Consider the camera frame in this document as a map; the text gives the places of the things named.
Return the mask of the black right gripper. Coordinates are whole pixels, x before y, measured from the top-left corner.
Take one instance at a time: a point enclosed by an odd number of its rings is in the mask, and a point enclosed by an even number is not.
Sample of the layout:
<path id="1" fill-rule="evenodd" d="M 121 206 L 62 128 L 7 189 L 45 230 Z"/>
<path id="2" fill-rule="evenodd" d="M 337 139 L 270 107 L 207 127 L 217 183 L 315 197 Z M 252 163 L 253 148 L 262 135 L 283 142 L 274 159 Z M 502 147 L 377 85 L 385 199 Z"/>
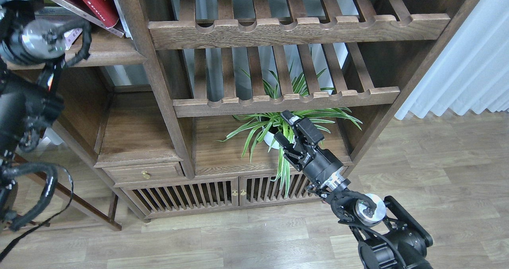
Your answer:
<path id="1" fill-rule="evenodd" d="M 317 189 L 344 189 L 345 177 L 341 175 L 344 165 L 330 150 L 318 146 L 325 139 L 322 132 L 308 118 L 300 118 L 288 110 L 280 115 L 294 132 L 291 137 L 283 133 L 274 135 L 286 160 Z"/>

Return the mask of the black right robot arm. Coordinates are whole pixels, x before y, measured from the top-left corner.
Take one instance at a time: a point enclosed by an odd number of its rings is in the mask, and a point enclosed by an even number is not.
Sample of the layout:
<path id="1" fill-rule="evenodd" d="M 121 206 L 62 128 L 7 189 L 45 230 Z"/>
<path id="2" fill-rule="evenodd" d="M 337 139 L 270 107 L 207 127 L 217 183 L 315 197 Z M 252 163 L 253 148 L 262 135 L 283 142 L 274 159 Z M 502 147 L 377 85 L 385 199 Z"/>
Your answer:
<path id="1" fill-rule="evenodd" d="M 309 193 L 329 204 L 338 223 L 347 225 L 358 241 L 358 254 L 365 269 L 430 269 L 427 248 L 431 235 L 392 196 L 381 199 L 348 189 L 342 176 L 344 165 L 319 142 L 323 134 L 308 118 L 290 111 L 281 117 L 291 126 L 294 143 L 277 133 L 275 139 L 285 159 L 310 181 Z"/>

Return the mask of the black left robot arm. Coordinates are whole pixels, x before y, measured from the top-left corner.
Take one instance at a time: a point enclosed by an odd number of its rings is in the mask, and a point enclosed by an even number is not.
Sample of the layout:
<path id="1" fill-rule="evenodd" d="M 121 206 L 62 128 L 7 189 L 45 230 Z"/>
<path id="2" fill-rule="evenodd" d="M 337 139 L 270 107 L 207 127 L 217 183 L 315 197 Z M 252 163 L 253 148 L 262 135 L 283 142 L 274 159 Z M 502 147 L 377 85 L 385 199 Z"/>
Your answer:
<path id="1" fill-rule="evenodd" d="M 1 0 L 1 224 L 16 232 L 50 204 L 60 165 L 27 162 L 15 166 L 16 149 L 25 153 L 39 144 L 64 109 L 57 88 L 62 70 L 89 57 L 91 25 L 86 19 L 64 24 L 37 18 L 44 0 Z M 43 172 L 38 202 L 24 215 L 12 209 L 16 177 Z"/>

